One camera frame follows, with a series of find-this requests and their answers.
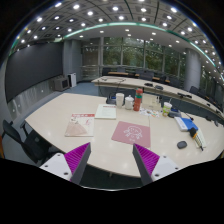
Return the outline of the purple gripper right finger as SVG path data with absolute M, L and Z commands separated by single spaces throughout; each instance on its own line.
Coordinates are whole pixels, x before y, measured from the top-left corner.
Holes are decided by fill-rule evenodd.
M 133 145 L 132 153 L 143 185 L 148 185 L 180 170 L 180 167 L 169 157 L 159 156 L 138 144 Z

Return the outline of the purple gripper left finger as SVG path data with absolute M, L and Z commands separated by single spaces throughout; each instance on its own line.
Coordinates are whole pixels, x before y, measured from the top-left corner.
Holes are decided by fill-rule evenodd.
M 56 153 L 41 169 L 79 185 L 90 154 L 91 144 L 86 143 L 66 154 Z

